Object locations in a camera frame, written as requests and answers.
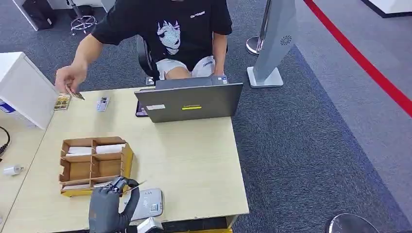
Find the cardboard organizer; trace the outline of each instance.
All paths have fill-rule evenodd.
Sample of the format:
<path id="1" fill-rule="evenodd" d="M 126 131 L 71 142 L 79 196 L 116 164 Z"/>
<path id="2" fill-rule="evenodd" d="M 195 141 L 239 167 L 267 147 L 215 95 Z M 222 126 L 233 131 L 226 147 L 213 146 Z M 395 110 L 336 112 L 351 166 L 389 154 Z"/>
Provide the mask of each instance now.
<path id="1" fill-rule="evenodd" d="M 126 144 L 121 152 L 96 154 L 96 146 Z M 92 147 L 91 155 L 66 156 L 69 147 Z M 112 181 L 117 176 L 129 178 L 133 151 L 120 137 L 77 138 L 63 141 L 59 175 L 60 193 L 67 197 L 90 195 L 95 184 Z M 68 185 L 88 184 L 87 188 L 63 190 Z"/>

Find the white shorts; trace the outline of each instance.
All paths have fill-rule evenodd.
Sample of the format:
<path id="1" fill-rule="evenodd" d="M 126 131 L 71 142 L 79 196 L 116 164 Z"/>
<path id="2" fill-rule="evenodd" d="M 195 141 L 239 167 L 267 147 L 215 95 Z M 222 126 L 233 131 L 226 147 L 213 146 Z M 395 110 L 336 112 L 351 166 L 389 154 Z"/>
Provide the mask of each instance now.
<path id="1" fill-rule="evenodd" d="M 185 64 L 182 62 L 172 60 L 172 59 L 163 59 L 156 62 L 157 70 L 160 74 L 160 80 L 165 80 L 165 75 L 176 67 L 183 67 L 188 69 Z M 215 59 L 213 56 L 208 56 L 202 58 L 194 67 L 193 71 L 189 73 L 193 78 L 196 77 L 208 77 L 213 74 L 215 71 Z"/>

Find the red floor line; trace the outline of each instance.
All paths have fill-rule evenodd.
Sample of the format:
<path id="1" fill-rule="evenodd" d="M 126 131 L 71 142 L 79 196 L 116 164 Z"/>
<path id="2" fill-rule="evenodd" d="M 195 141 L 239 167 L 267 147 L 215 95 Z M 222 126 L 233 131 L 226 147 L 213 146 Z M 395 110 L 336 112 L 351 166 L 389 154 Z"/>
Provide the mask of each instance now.
<path id="1" fill-rule="evenodd" d="M 323 25 L 352 56 L 352 58 L 369 74 L 369 76 L 403 109 L 412 117 L 412 101 L 391 83 L 330 21 L 313 0 L 304 0 L 306 5 L 318 17 Z"/>

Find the office chair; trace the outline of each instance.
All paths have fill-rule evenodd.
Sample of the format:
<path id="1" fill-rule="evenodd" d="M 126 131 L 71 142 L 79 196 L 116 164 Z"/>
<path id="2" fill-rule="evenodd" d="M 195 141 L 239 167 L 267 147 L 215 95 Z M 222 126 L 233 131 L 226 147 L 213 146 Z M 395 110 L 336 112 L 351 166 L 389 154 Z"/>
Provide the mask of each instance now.
<path id="1" fill-rule="evenodd" d="M 136 36 L 137 42 L 137 56 L 139 59 L 140 66 L 144 70 L 144 72 L 149 76 L 152 77 L 154 83 L 159 80 L 160 74 L 157 70 L 156 63 L 152 60 L 150 56 L 150 48 L 143 37 L 137 35 Z"/>
<path id="2" fill-rule="evenodd" d="M 97 24 L 95 17 L 82 15 L 79 7 L 77 7 L 73 0 L 66 0 L 66 2 L 67 5 L 70 5 L 76 12 L 76 18 L 70 23 L 72 35 L 76 35 L 74 30 L 83 30 L 84 34 L 86 34 L 86 28 Z"/>

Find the black cable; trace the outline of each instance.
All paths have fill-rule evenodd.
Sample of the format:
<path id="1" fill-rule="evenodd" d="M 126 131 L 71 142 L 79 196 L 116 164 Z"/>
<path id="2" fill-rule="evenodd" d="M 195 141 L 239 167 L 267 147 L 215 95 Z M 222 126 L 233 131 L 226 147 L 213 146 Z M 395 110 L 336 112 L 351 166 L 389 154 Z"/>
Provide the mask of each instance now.
<path id="1" fill-rule="evenodd" d="M 10 143 L 10 134 L 9 134 L 9 132 L 8 132 L 5 128 L 3 128 L 2 126 L 0 126 L 0 129 L 4 130 L 4 131 L 6 132 L 6 134 L 7 134 L 7 142 L 6 142 L 6 144 L 4 144 L 2 147 L 0 147 L 0 157 L 1 157 L 1 155 L 6 151 L 7 147 L 9 146 L 9 143 Z"/>

